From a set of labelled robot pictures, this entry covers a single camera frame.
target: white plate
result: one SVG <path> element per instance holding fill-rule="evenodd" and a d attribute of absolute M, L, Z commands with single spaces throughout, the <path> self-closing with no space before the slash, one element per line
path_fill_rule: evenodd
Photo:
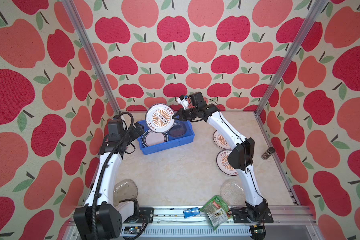
<path fill-rule="evenodd" d="M 237 170 L 234 169 L 228 162 L 228 156 L 231 154 L 232 150 L 223 150 L 219 152 L 216 157 L 217 166 L 220 168 L 222 172 L 230 176 L 237 176 Z"/>
<path fill-rule="evenodd" d="M 213 141 L 216 143 L 217 146 L 223 149 L 231 149 L 227 141 L 225 141 L 225 138 L 218 131 L 215 131 L 213 133 Z"/>
<path fill-rule="evenodd" d="M 154 132 L 167 132 L 175 123 L 175 120 L 172 119 L 174 114 L 175 112 L 170 106 L 158 103 L 148 109 L 145 114 L 145 122 L 148 128 Z"/>

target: black cable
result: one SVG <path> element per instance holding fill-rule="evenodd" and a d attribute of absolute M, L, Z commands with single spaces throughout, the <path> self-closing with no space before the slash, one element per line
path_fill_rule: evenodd
<path fill-rule="evenodd" d="M 104 172 L 105 172 L 106 168 L 108 167 L 108 162 L 109 162 L 110 158 L 117 151 L 120 144 L 124 141 L 124 139 L 128 136 L 129 132 L 133 128 L 134 119 L 133 119 L 132 114 L 130 114 L 128 112 L 123 112 L 123 113 L 120 113 L 118 117 L 120 117 L 120 116 L 122 116 L 124 114 L 128 114 L 130 116 L 130 118 L 131 118 L 130 126 L 127 129 L 127 131 L 124 133 L 124 136 L 117 143 L 117 145 L 112 149 L 112 151 L 110 151 L 107 159 L 105 160 L 105 162 L 103 164 L 103 167 L 101 168 L 101 171 L 100 171 L 100 174 L 99 174 L 99 180 L 97 181 L 95 195 L 93 196 L 93 203 L 92 203 L 92 209 L 91 209 L 92 210 L 92 212 L 91 212 L 91 221 L 92 221 L 92 233 L 93 233 L 93 236 L 94 236 L 95 240 L 99 240 L 99 233 L 97 231 L 97 224 L 96 224 L 96 207 L 97 207 L 97 199 L 99 198 L 101 181 L 103 180 Z"/>
<path fill-rule="evenodd" d="M 149 218 L 145 215 L 140 215 L 140 216 L 137 216 L 137 217 L 131 217 L 131 218 L 128 218 L 128 220 L 134 220 L 134 219 L 140 219 L 140 218 L 144 218 L 147 222 L 144 224 L 144 220 L 143 220 L 143 223 L 142 223 L 142 227 L 140 229 L 140 232 L 134 236 L 134 237 L 128 237 L 128 238 L 125 238 L 123 237 L 125 240 L 135 240 L 136 238 L 138 238 L 140 235 L 142 235 L 142 233 L 144 232 L 144 230 L 147 228 L 147 225 L 149 223 Z"/>

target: plate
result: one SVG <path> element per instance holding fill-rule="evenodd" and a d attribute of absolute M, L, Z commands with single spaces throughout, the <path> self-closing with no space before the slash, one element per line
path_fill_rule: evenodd
<path fill-rule="evenodd" d="M 181 137 L 187 132 L 187 127 L 183 122 L 175 122 L 168 135 L 171 137 Z"/>
<path fill-rule="evenodd" d="M 157 133 L 152 130 L 148 130 L 144 132 L 143 136 L 141 137 L 141 142 L 145 147 L 150 147 L 159 143 L 167 142 L 168 141 L 168 134 L 164 133 Z"/>
<path fill-rule="evenodd" d="M 228 156 L 231 154 L 232 150 L 223 150 L 219 152 L 216 157 L 216 163 L 219 169 L 227 175 L 237 176 L 237 170 L 234 169 L 228 162 Z"/>
<path fill-rule="evenodd" d="M 213 141 L 223 149 L 231 149 L 225 138 L 217 130 L 213 133 Z"/>
<path fill-rule="evenodd" d="M 145 122 L 150 130 L 158 133 L 169 131 L 175 120 L 173 109 L 167 104 L 158 103 L 150 107 L 145 114 Z"/>

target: small blue package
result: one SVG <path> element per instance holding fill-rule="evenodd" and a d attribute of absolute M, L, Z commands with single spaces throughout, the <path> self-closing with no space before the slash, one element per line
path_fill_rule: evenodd
<path fill-rule="evenodd" d="M 184 211 L 184 218 L 196 216 L 199 213 L 200 213 L 199 208 L 194 207 L 192 209 L 188 209 Z"/>

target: blue plastic bin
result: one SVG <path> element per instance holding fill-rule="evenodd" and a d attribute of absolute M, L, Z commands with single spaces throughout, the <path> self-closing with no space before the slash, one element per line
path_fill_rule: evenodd
<path fill-rule="evenodd" d="M 141 125 L 144 126 L 145 131 L 149 130 L 145 120 L 138 121 L 138 123 L 140 123 Z M 181 146 L 181 145 L 193 142 L 195 133 L 192 130 L 192 124 L 189 121 L 183 122 L 183 123 L 185 124 L 185 127 L 187 128 L 187 131 L 185 132 L 185 134 L 180 137 L 172 137 L 172 136 L 168 135 L 167 142 L 163 142 L 163 143 L 159 143 L 159 144 L 156 144 L 153 146 L 145 147 L 142 143 L 142 137 L 139 137 L 137 140 L 139 141 L 139 146 L 140 146 L 140 149 L 143 152 L 143 154 L 147 155 L 147 154 L 151 154 L 154 152 L 163 151 L 163 150 L 166 150 L 169 148 L 173 148 L 173 147 L 177 147 L 177 146 Z"/>

